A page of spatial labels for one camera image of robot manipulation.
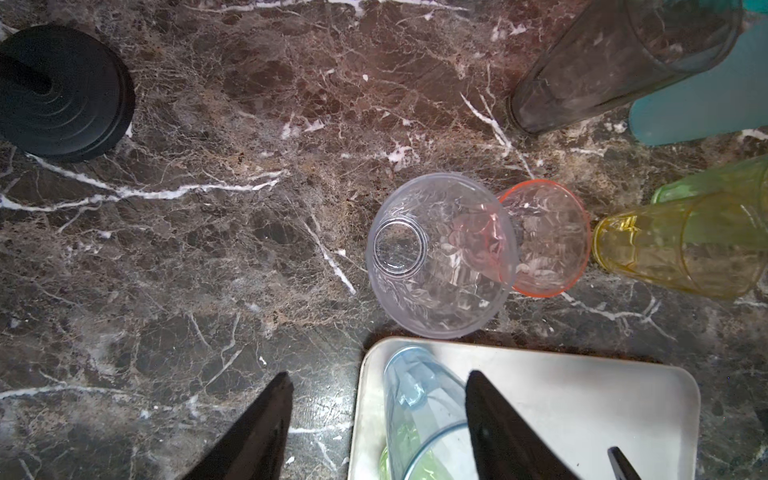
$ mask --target marble surface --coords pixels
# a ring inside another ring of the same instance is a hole
[[[345,478],[362,356],[402,333],[363,270],[395,188],[457,171],[499,191],[525,161],[598,220],[768,152],[759,131],[644,147],[626,108],[496,137],[504,96],[584,5],[2,2],[4,34],[55,22],[110,45],[138,103],[132,136],[86,164],[0,144],[0,478],[178,478],[282,370],[282,477]],[[461,341],[684,367],[697,477],[768,476],[765,280],[720,302],[591,263]]]

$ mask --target metal tray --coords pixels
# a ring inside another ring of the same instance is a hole
[[[618,446],[643,480],[693,480],[699,387],[683,369],[653,363],[390,337],[362,361],[349,480],[376,480],[386,445],[384,366],[424,346],[466,380],[481,370],[553,452],[584,480],[615,480]]]

